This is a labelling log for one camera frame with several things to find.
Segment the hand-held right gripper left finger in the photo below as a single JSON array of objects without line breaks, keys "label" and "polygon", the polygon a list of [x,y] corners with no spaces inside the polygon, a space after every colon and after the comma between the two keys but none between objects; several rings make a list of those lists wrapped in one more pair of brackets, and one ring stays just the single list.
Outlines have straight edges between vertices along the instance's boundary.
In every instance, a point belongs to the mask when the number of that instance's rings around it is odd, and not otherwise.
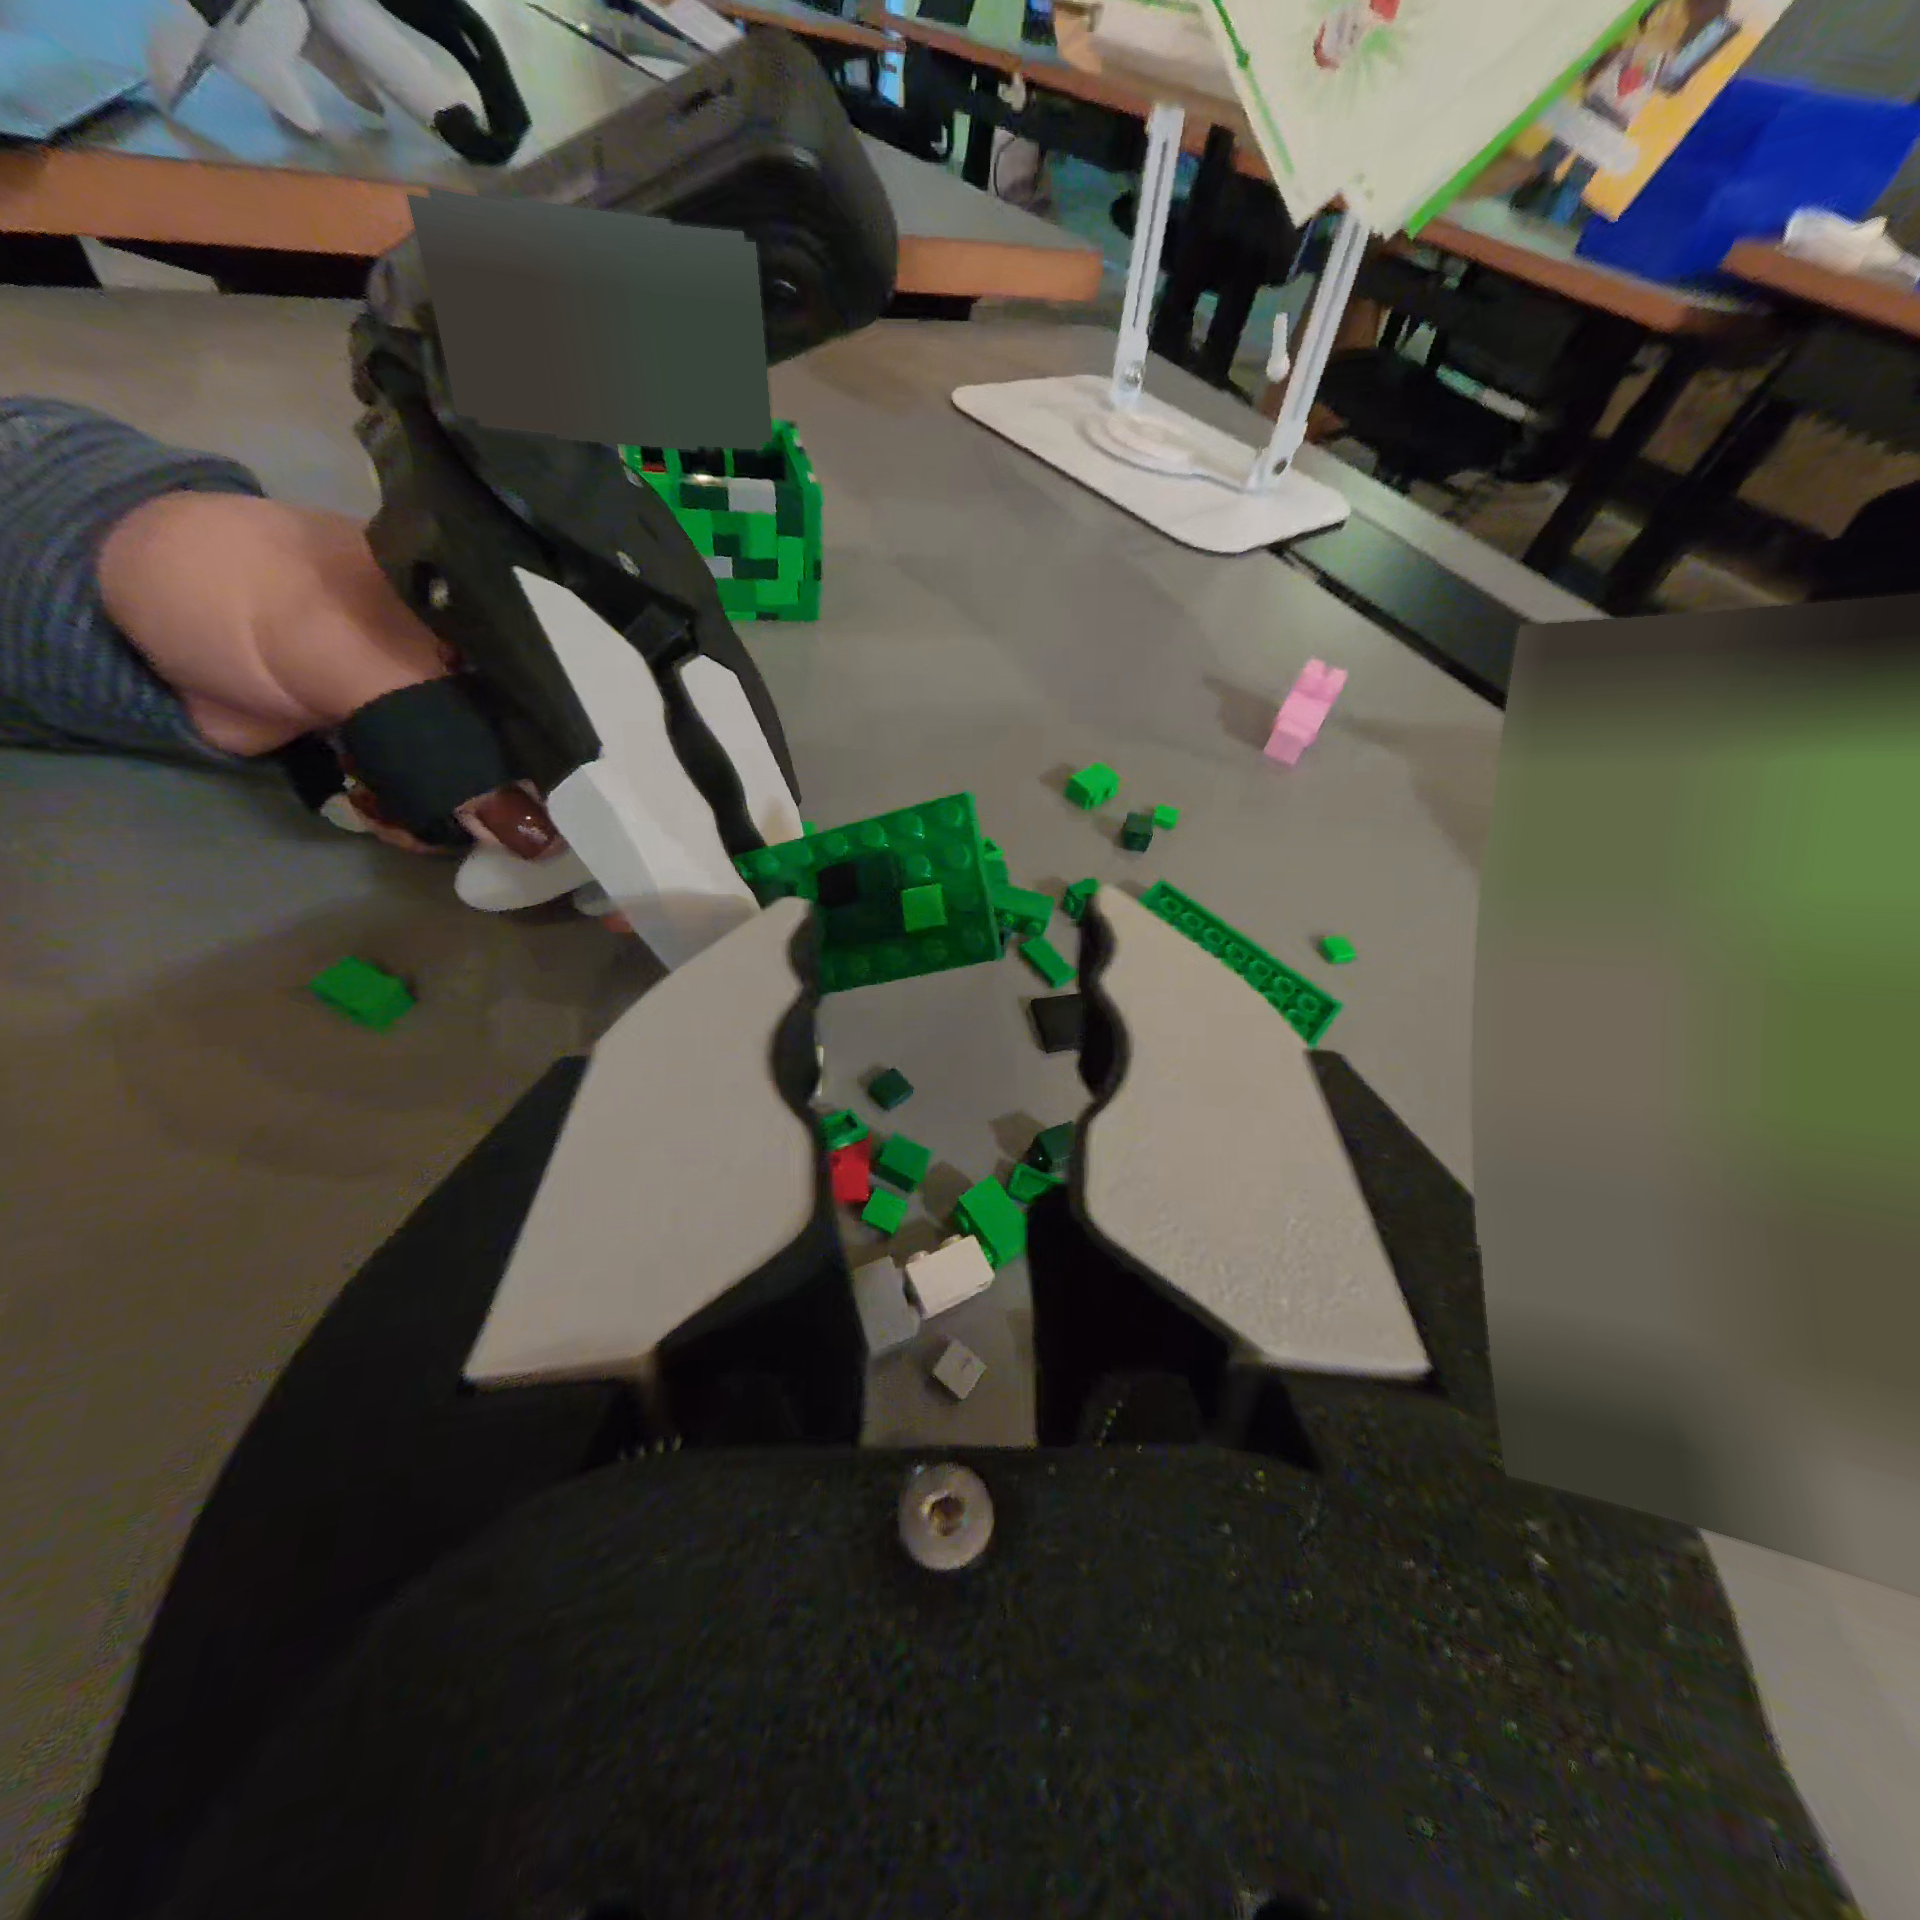
[{"label": "hand-held right gripper left finger", "polygon": [[817,939],[746,917],[594,1045],[463,1360],[471,1387],[862,1402],[862,1338],[812,1108]]}]

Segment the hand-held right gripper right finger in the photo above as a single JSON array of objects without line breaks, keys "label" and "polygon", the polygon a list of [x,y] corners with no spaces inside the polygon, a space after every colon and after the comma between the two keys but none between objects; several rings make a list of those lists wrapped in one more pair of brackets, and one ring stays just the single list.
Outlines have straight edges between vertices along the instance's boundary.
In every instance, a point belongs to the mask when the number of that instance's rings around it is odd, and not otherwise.
[{"label": "hand-held right gripper right finger", "polygon": [[1432,1376],[1311,1049],[1254,985],[1117,886],[1080,922],[1064,1188],[1028,1254],[1038,1397],[1185,1374]]}]

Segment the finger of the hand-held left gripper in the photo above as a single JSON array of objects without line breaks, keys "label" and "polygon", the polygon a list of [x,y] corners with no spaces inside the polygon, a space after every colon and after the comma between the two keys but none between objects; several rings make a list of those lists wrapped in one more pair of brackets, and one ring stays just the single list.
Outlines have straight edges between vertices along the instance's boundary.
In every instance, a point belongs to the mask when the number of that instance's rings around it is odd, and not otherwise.
[{"label": "finger of the hand-held left gripper", "polygon": [[564,774],[546,810],[612,910],[676,969],[759,914],[735,869],[756,845],[746,792],[685,685],[685,665],[646,656],[570,590],[513,572],[597,755]]},{"label": "finger of the hand-held left gripper", "polygon": [[744,854],[800,840],[783,724],[726,614],[650,603],[638,612],[638,653],[661,690],[665,737],[725,850]]}]

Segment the green square brick plate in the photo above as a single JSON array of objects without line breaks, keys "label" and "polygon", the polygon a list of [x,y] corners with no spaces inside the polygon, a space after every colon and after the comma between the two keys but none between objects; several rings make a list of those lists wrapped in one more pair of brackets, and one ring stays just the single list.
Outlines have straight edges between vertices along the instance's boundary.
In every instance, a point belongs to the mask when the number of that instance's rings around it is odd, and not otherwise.
[{"label": "green square brick plate", "polygon": [[735,870],[760,906],[812,906],[825,995],[1000,958],[993,882],[968,792],[737,854]]}]

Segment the cluster of small bricks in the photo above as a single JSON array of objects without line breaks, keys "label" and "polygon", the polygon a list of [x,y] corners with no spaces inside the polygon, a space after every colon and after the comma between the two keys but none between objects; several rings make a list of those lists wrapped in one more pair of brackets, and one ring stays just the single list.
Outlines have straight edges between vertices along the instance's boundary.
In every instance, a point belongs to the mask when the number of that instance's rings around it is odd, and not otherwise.
[{"label": "cluster of small bricks", "polygon": [[998,960],[833,992],[817,1014],[823,1142],[876,1141],[870,1203],[831,1203],[862,1254],[910,1260],[973,1235],[998,1274],[1026,1254],[1028,1209],[1064,1184],[1080,1094],[1071,1056],[1036,1045],[1026,1003],[1068,992],[1071,960],[1050,900],[988,866]]}]

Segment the grey desk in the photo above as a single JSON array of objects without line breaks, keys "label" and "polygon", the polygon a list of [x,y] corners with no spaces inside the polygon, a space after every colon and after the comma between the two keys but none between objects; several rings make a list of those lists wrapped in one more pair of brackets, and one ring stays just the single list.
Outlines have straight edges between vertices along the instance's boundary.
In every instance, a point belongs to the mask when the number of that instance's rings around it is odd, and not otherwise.
[{"label": "grey desk", "polygon": [[[949,405],[1090,330],[890,322],[780,376],[830,475],[830,612],[754,638],[807,802],[970,786],[1024,873],[1120,873],[1053,792],[1174,801],[1180,882],[1269,945],[1359,942],[1340,1045],[1465,1182],[1472,925],[1500,716],[1282,561],[1185,561]],[[1349,682],[1263,757],[1309,659]],[[417,1006],[305,982],[359,956]],[[277,784],[5,757],[5,1916],[112,1913],[77,1844],[137,1652],[271,1381],[349,1274],[641,958],[490,922]]]}]

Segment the black desk divider strip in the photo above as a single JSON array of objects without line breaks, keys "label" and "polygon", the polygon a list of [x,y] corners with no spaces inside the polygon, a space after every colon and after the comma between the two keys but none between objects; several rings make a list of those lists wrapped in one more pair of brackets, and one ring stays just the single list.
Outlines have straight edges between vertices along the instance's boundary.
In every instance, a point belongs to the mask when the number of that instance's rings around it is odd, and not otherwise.
[{"label": "black desk divider strip", "polygon": [[1265,554],[1301,569],[1487,706],[1506,709],[1525,619],[1489,590],[1359,514],[1272,542]]}]

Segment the person's left hand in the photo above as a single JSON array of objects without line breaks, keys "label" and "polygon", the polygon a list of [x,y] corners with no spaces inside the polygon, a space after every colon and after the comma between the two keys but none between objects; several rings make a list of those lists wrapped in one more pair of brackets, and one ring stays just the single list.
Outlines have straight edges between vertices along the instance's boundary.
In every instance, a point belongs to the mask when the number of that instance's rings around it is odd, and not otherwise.
[{"label": "person's left hand", "polygon": [[361,524],[237,491],[174,489],[92,547],[112,675],[76,740],[178,758],[269,758],[450,664]]}]

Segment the green pixel-pattern brick box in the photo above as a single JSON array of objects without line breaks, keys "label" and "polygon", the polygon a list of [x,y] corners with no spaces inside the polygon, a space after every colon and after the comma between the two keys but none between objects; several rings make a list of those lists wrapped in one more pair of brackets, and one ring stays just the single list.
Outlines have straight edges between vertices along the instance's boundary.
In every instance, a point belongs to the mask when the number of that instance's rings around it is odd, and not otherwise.
[{"label": "green pixel-pattern brick box", "polygon": [[825,506],[788,418],[752,449],[620,446],[703,558],[721,610],[749,622],[813,622],[823,603]]}]

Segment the long green studded plate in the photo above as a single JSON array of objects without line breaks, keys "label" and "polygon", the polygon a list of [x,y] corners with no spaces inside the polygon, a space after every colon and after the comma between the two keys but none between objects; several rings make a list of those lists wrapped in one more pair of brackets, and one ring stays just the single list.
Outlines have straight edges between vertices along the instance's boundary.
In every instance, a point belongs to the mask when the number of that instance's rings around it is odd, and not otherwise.
[{"label": "long green studded plate", "polygon": [[1309,1049],[1324,1045],[1342,1013],[1342,1002],[1327,989],[1166,881],[1146,884],[1138,902],[1145,913],[1181,933],[1188,945],[1231,971],[1286,1022],[1303,1045]]}]

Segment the white printed brick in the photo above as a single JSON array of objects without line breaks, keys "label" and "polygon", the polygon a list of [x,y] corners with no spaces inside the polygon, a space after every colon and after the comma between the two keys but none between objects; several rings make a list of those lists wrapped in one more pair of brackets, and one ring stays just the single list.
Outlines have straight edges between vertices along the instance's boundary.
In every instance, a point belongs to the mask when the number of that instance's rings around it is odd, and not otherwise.
[{"label": "white printed brick", "polygon": [[902,1292],[921,1321],[968,1306],[993,1278],[993,1264],[973,1235],[953,1235],[902,1261]]}]

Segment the white book stand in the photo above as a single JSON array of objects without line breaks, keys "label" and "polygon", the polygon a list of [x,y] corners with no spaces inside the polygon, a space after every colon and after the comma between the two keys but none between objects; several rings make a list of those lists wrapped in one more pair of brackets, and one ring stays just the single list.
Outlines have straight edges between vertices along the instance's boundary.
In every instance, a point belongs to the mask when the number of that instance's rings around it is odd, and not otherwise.
[{"label": "white book stand", "polygon": [[1111,371],[962,386],[953,408],[998,440],[1141,520],[1174,545],[1216,558],[1324,536],[1350,504],[1296,468],[1336,324],[1369,232],[1346,211],[1318,277],[1303,339],[1286,352],[1282,405],[1260,449],[1145,392],[1151,302],[1170,214],[1184,105],[1157,101]]}]

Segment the pink brick pig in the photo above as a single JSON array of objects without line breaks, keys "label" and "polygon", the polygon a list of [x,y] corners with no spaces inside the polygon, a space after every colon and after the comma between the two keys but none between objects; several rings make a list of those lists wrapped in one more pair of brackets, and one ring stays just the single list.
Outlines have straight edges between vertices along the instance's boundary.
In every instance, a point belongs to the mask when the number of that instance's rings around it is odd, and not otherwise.
[{"label": "pink brick pig", "polygon": [[1263,757],[1282,766],[1296,766],[1324,731],[1346,682],[1346,667],[1309,659],[1286,689],[1269,729]]}]

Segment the spare white black gripper tool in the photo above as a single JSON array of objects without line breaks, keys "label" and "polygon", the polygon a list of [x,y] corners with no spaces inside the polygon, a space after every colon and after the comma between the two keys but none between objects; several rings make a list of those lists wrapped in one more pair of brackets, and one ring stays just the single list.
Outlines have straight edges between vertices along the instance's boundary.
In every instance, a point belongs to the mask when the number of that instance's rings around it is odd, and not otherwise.
[{"label": "spare white black gripper tool", "polygon": [[505,51],[468,3],[164,3],[145,34],[145,70],[164,112],[225,75],[284,125],[321,138],[328,89],[489,169],[510,163],[532,125]]}]

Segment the grey table with wooden edge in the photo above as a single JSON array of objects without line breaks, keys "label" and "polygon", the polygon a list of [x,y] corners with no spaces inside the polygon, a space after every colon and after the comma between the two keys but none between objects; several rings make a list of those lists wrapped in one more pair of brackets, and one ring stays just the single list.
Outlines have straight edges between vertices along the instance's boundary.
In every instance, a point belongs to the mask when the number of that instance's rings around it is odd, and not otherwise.
[{"label": "grey table with wooden edge", "polygon": [[[152,5],[26,3],[5,29],[141,74]],[[474,5],[511,61],[532,129],[517,164],[641,96],[654,81],[532,5]],[[480,174],[404,115],[375,123],[335,92],[324,138],[278,123],[221,74],[164,116],[137,104],[54,147],[5,149],[5,235],[373,258],[410,229],[417,189]],[[902,298],[1090,302],[1098,253],[924,161],[869,141],[897,227]]]}]

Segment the silver foil bag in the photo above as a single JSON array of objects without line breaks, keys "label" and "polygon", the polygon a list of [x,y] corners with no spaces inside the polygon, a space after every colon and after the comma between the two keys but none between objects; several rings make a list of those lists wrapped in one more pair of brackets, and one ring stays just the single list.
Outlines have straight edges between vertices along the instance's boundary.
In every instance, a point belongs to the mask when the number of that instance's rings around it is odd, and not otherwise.
[{"label": "silver foil bag", "polygon": [[5,3],[1,140],[32,149],[174,112],[152,69],[152,37],[192,5]]}]

